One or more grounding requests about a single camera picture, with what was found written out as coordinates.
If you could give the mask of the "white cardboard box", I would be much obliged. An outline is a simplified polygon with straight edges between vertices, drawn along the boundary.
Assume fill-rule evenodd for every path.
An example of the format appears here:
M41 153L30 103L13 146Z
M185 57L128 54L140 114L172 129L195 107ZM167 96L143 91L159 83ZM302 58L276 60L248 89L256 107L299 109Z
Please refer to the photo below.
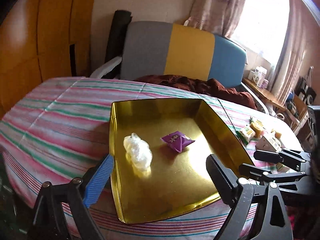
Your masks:
M256 143L255 149L269 152L279 152L283 148L282 143L273 133L264 133Z

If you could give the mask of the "green yellow tissue pack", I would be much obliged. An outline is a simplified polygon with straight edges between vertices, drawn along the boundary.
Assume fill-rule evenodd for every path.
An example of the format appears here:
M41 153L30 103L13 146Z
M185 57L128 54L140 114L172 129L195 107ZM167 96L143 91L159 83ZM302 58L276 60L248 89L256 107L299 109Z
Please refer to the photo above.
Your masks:
M236 131L236 135L244 145L247 145L251 139L255 137L255 131L249 125L247 125Z

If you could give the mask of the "purple snack packet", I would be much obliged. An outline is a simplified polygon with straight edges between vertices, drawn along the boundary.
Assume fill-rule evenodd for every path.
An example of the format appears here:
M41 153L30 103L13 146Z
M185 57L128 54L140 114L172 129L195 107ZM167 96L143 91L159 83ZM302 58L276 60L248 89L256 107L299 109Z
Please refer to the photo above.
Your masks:
M172 150L181 153L187 146L195 142L180 131L173 132L161 138Z

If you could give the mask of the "gold metal tin tray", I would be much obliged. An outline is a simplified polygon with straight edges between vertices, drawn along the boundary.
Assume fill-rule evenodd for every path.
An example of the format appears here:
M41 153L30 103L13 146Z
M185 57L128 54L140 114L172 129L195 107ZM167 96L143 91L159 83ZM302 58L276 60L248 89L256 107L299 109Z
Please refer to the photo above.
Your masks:
M195 142L181 153L161 138L180 131ZM153 158L147 170L135 168L123 146L136 133ZM114 157L111 187L118 218L141 224L177 217L220 197L206 170L215 154L225 167L239 172L252 160L217 113L201 99L143 99L114 102L110 114L109 152Z

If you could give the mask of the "white plastic bag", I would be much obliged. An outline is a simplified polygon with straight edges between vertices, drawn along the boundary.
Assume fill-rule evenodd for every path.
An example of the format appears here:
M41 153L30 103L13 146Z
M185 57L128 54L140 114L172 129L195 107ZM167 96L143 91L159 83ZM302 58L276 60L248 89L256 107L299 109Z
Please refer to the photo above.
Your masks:
M136 133L126 136L123 140L123 146L135 168L147 170L150 167L153 158L150 146Z

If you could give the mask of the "wooden side desk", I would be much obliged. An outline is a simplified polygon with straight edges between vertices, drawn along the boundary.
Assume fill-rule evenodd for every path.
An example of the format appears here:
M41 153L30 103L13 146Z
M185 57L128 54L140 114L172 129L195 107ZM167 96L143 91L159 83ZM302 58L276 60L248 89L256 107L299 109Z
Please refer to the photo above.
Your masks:
M308 120L308 110L307 105L300 100L296 94L293 98L293 103L296 107L289 110L285 103L280 103L280 101L268 90L257 87L253 81L250 81L247 78L243 78L242 81L245 85L248 85L249 88L253 89L253 92L256 92L263 102L270 103L274 107L276 113L284 115L287 124L293 130L294 134L298 135L299 131Z

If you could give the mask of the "white boxes on desk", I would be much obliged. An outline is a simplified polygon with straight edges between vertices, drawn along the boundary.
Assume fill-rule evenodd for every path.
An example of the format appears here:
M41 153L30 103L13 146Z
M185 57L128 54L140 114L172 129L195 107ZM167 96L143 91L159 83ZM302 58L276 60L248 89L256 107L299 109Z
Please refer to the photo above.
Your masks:
M267 69L262 66L257 66L255 70L251 70L248 79L252 81L258 88L266 88L268 80L266 79Z

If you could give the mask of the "dark red blanket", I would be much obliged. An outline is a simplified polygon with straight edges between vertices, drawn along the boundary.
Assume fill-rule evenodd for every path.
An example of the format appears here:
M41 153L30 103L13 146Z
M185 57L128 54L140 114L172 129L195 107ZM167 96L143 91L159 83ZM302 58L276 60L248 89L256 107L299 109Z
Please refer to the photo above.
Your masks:
M226 88L216 79L203 81L181 75L146 75L135 81L208 95L257 110L253 96L249 92L238 92L235 88Z

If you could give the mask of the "striped pink green bedsheet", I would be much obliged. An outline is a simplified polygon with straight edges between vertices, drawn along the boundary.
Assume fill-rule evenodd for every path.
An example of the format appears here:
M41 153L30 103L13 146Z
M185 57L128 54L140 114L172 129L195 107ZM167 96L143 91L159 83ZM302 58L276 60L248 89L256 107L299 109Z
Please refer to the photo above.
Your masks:
M230 129L241 129L254 117L280 132L286 148L301 148L285 122L211 96L133 81L54 78L33 89L1 119L1 154L19 200L33 207L45 181L67 183L108 152L113 102L155 98L203 99ZM212 239L229 207L217 201L181 217L127 225L118 219L111 189L106 187L90 212L107 239Z

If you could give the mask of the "grey yellow blue headboard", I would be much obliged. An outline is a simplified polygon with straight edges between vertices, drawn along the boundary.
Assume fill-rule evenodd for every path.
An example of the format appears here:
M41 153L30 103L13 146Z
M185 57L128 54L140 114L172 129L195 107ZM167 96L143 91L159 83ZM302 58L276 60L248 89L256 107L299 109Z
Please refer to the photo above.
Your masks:
M181 75L235 88L245 63L244 48L227 38L179 24L138 21L127 29L120 78Z

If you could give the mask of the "pink curtain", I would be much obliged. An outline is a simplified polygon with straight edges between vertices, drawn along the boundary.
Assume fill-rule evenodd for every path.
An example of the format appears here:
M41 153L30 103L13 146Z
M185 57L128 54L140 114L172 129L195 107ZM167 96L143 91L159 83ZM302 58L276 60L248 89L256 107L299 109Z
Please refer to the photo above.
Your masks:
M244 77L267 70L281 102L300 77L319 92L318 0L195 0L185 25L226 37L247 54Z

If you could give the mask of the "black rolled mat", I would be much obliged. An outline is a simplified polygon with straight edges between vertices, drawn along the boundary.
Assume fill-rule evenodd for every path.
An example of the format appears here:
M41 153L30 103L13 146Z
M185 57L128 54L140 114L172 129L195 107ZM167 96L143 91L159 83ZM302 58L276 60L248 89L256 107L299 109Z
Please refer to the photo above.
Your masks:
M131 21L130 11L116 10L114 12L106 47L105 63L123 55L127 28Z

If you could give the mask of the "orange wooden wardrobe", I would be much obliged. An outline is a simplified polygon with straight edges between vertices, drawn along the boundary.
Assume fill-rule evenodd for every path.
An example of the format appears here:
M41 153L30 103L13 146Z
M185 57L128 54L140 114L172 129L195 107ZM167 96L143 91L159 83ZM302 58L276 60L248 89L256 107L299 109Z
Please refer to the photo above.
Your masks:
M54 77L88 76L94 0L17 0L1 24L1 114Z

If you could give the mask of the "white bed rail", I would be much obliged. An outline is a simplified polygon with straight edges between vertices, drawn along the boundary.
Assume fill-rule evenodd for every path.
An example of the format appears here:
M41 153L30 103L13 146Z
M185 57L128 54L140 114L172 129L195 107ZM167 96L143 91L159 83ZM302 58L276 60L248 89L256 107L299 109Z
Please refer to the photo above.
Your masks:
M117 56L110 61L97 68L91 75L90 78L101 79L103 76L114 70L122 62L122 57Z

